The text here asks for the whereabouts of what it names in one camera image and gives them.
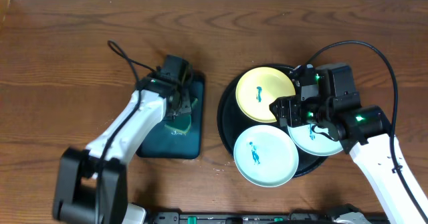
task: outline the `sponge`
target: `sponge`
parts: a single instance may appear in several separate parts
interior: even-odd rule
[[[193,109],[196,106],[198,99],[191,97],[191,102],[192,102],[191,106]],[[165,127],[181,134],[187,134],[190,130],[191,125],[192,125],[191,114],[181,114],[175,117],[173,121],[166,123]]]

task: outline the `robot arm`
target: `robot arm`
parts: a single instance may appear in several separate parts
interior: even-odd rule
[[[60,161],[52,215],[66,223],[93,224],[96,190],[82,184],[82,179],[98,177],[100,223],[142,224],[146,211],[128,203],[127,166],[150,130],[164,118],[191,112],[186,83],[191,81],[191,66],[185,60],[168,55],[163,68],[139,81],[124,111],[85,150],[69,148]],[[140,106],[135,110],[138,99]],[[110,148],[100,160],[107,140],[117,131]]]
[[[138,101],[138,94],[141,94],[140,108],[116,135],[105,158],[106,160],[117,158],[122,164],[129,164],[146,135],[165,117],[167,101],[159,96],[159,93],[148,90],[141,92],[135,90],[124,111],[120,113],[104,133],[86,146],[86,149],[90,151],[90,156],[100,158],[108,138],[132,112]]]
[[[428,199],[410,171],[397,138],[395,152],[408,186],[422,210],[427,213]],[[394,171],[388,134],[371,137],[368,144],[357,143],[349,154],[368,179],[391,223],[424,223]]]
[[[391,223],[423,223],[391,160],[391,124],[378,106],[361,107],[352,70],[346,64],[311,65],[297,69],[296,95],[270,105],[280,126],[315,124],[340,141],[375,191]],[[428,213],[428,200],[412,175],[395,138],[395,153],[406,183],[419,206]]]

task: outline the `black tray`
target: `black tray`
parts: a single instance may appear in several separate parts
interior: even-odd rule
[[[283,64],[266,64],[264,66],[257,66],[255,68],[258,67],[275,68],[285,73],[285,75],[288,75],[290,70],[293,69],[291,66],[286,66]],[[221,96],[219,109],[217,111],[217,127],[219,129],[220,138],[223,141],[225,148],[232,156],[233,147],[235,146],[235,142],[238,136],[249,127],[264,124],[248,118],[241,111],[236,102],[236,85],[238,84],[239,79],[242,77],[242,75],[244,75],[244,73],[237,76],[228,85],[228,87],[226,87],[226,90]],[[287,128],[280,128],[277,122],[269,123],[268,125],[275,126],[288,134]],[[301,177],[310,173],[327,159],[327,156],[314,156],[313,154],[308,154],[303,150],[300,150],[300,148],[297,148],[297,151],[299,154],[299,165],[293,178]]]

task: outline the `plate rim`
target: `plate rim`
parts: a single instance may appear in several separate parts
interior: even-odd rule
[[[289,173],[291,173],[292,175],[291,175],[291,177],[290,178],[288,178],[288,179],[286,179],[285,181],[281,181],[281,183],[280,184],[277,184],[277,185],[270,185],[270,186],[267,186],[267,185],[263,185],[263,184],[261,184],[261,182],[256,182],[254,179],[250,179],[249,177],[248,177],[248,175],[247,174],[245,174],[244,173],[244,171],[239,167],[239,164],[238,164],[238,161],[237,161],[237,157],[236,157],[236,155],[235,155],[235,150],[236,150],[236,148],[237,148],[237,145],[236,145],[236,143],[237,143],[237,141],[239,140],[239,137],[241,137],[241,135],[243,135],[244,133],[246,133],[246,132],[249,132],[249,131],[251,131],[252,129],[258,129],[258,128],[269,128],[269,129],[272,129],[272,132],[277,132],[277,133],[279,133],[279,134],[281,134],[281,135],[285,135],[286,136],[286,138],[288,138],[290,141],[289,142],[286,142],[286,144],[289,144],[289,143],[291,143],[291,146],[292,146],[292,152],[293,152],[293,154],[292,154],[292,157],[294,157],[294,161],[293,161],[293,163],[294,163],[294,167],[293,167],[293,170],[292,171],[290,171]],[[286,184],[288,181],[290,181],[291,179],[293,179],[293,177],[294,177],[294,175],[296,174],[296,171],[297,171],[297,168],[298,168],[298,166],[299,166],[299,153],[298,153],[298,151],[297,151],[297,146],[295,145],[295,142],[291,139],[291,137],[290,136],[288,136],[284,131],[282,131],[282,130],[280,130],[279,128],[276,128],[276,127],[274,127],[274,126],[270,126],[270,125],[267,125],[267,124],[258,124],[258,125],[255,125],[255,126],[252,126],[252,127],[249,127],[248,129],[246,129],[246,130],[244,130],[240,135],[239,135],[239,137],[238,137],[238,139],[236,140],[236,142],[235,142],[235,146],[233,147],[233,160],[235,161],[235,165],[236,165],[236,167],[237,167],[237,169],[238,169],[238,171],[239,171],[239,173],[241,173],[241,175],[245,178],[245,179],[247,179],[247,181],[249,181],[249,182],[251,182],[251,183],[253,183],[253,184],[255,184],[255,185],[258,185],[258,186],[260,186],[260,187],[279,187],[279,186],[282,186],[282,185],[284,185],[284,184]]]

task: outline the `black plastic clip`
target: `black plastic clip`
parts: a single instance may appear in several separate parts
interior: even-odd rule
[[[402,166],[402,165],[399,165],[398,169],[399,169],[399,170],[401,170],[402,168],[403,168],[403,166]],[[392,169],[392,171],[393,171],[393,173],[395,174],[395,172],[397,171],[397,169],[394,167],[394,168]]]

